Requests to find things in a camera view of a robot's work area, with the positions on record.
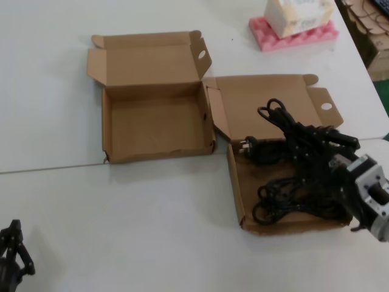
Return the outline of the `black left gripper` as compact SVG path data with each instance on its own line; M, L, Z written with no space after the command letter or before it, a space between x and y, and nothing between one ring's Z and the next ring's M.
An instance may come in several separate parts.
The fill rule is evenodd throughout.
M23 267L14 260L19 255ZM1 230L1 266L0 281L1 292L15 292L22 281L21 274L35 274L34 262L22 243L22 230L20 220L12 220L10 226Z

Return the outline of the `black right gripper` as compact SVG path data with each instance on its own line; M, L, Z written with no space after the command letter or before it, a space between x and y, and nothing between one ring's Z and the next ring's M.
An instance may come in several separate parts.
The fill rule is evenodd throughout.
M336 154L331 158L331 146L359 149L359 140L356 137L342 134L332 126L315 127L313 125L298 124L298 141L304 146L292 147L292 165L298 171L328 171L329 186L334 198L355 218L365 218L355 177L347 167L358 156L354 153Z

